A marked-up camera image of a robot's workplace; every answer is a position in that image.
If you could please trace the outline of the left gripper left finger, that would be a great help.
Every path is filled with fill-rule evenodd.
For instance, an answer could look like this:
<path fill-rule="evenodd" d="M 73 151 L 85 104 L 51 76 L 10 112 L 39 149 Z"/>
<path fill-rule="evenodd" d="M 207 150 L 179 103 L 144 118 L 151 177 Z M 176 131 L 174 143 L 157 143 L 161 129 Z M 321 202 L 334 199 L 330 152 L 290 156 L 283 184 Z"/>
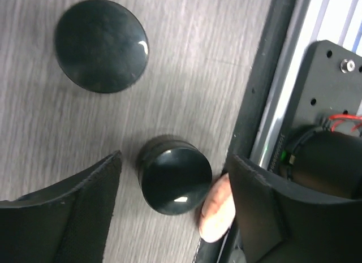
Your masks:
<path fill-rule="evenodd" d="M 102 262 L 122 170 L 116 151 L 14 201 L 1 201 L 1 262 Z"/>

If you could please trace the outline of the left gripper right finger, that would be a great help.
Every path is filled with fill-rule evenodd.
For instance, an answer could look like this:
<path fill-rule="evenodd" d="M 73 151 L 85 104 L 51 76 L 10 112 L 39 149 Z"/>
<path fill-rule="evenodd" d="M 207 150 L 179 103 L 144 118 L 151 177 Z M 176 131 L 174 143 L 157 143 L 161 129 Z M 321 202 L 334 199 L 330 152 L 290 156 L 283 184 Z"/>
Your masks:
<path fill-rule="evenodd" d="M 246 158 L 228 163 L 247 262 L 360 262 L 361 201 L 327 195 Z"/>

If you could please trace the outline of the orange round powder puff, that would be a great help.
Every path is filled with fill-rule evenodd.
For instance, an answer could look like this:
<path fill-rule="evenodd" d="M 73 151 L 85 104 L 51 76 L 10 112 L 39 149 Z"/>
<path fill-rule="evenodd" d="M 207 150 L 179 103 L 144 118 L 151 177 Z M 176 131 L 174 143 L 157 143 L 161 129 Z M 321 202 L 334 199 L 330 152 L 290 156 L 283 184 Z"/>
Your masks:
<path fill-rule="evenodd" d="M 234 218 L 235 204 L 226 173 L 215 182 L 204 201 L 199 221 L 200 237 L 207 243 L 220 240 Z"/>

